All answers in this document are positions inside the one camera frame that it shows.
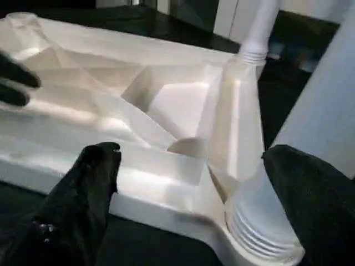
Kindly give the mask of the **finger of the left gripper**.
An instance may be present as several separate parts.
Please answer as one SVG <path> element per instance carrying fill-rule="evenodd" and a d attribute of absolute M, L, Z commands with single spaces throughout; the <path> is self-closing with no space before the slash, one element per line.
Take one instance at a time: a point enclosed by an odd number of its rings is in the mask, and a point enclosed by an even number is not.
<path fill-rule="evenodd" d="M 41 86 L 41 81 L 35 73 L 4 52 L 1 52 L 1 79 L 14 81 L 30 88 Z"/>
<path fill-rule="evenodd" d="M 1 83 L 1 102 L 12 106 L 24 107 L 30 102 L 30 97 L 24 90 Z"/>

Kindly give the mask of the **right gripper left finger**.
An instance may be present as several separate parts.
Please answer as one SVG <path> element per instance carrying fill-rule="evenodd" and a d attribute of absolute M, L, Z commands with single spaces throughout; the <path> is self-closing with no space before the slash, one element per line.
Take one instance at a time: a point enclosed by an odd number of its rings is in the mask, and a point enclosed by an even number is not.
<path fill-rule="evenodd" d="M 1 265 L 96 265 L 121 157 L 115 142 L 83 148 L 44 202 L 1 233 Z"/>

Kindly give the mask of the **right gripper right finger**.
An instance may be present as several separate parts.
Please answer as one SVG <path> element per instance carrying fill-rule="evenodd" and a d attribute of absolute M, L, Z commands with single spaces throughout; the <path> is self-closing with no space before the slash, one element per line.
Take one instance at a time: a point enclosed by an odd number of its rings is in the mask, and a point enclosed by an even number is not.
<path fill-rule="evenodd" d="M 276 145 L 262 158 L 310 263 L 354 265 L 354 181 L 288 145 Z"/>

